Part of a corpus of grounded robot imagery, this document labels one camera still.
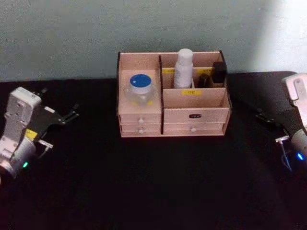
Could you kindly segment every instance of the green led light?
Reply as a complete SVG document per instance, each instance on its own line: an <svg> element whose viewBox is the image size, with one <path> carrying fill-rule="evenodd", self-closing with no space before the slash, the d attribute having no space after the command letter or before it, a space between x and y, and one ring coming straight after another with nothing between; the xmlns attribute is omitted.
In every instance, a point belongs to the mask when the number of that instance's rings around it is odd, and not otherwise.
<svg viewBox="0 0 307 230"><path fill-rule="evenodd" d="M23 168L25 168L27 166L28 166L28 162L25 162L24 165L23 165Z"/></svg>

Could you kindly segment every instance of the blue led light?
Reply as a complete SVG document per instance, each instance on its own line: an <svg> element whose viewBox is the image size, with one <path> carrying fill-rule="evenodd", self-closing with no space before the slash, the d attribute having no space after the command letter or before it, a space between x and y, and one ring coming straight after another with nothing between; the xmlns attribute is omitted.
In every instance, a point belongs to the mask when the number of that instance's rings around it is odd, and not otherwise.
<svg viewBox="0 0 307 230"><path fill-rule="evenodd" d="M299 152L297 153L297 157L298 157L301 161L304 160L304 157L303 157Z"/></svg>

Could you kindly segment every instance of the black tablecloth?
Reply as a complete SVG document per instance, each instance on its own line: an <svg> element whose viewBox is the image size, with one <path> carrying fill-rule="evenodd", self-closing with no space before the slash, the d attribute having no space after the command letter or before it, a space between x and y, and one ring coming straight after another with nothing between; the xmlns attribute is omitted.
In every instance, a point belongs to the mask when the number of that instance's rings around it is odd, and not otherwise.
<svg viewBox="0 0 307 230"><path fill-rule="evenodd" d="M257 73L260 81L271 75ZM238 75L229 79L232 94ZM241 94L233 94L225 137L121 138L115 79L0 83L1 114L18 86L47 87L43 104L60 114L80 104L80 118L49 132L44 139L54 149L2 188L0 229L281 230L306 223L305 177L281 164L274 139L282 131L257 121L237 101ZM1 117L1 130L4 124Z"/></svg>

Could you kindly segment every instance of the wooden desk organizer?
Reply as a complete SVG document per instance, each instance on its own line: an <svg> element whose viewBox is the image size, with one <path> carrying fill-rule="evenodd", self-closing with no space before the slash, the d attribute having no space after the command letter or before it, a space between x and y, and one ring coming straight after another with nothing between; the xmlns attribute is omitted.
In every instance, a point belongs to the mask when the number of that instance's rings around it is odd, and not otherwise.
<svg viewBox="0 0 307 230"><path fill-rule="evenodd" d="M118 53L118 120L122 137L223 136L231 114L226 81L195 88L200 75L226 63L221 51L194 52L190 89L173 89L177 53ZM135 74L146 74L156 94L146 107L125 97Z"/></svg>

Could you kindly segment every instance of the light blue wall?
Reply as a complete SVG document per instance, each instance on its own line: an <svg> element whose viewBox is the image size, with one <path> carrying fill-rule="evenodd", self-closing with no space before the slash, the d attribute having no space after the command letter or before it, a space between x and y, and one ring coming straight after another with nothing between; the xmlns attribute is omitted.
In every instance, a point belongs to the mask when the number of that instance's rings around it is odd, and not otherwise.
<svg viewBox="0 0 307 230"><path fill-rule="evenodd" d="M183 47L223 50L230 72L284 68L258 52L274 14L267 0L1 0L0 77L114 77L118 51Z"/></svg>

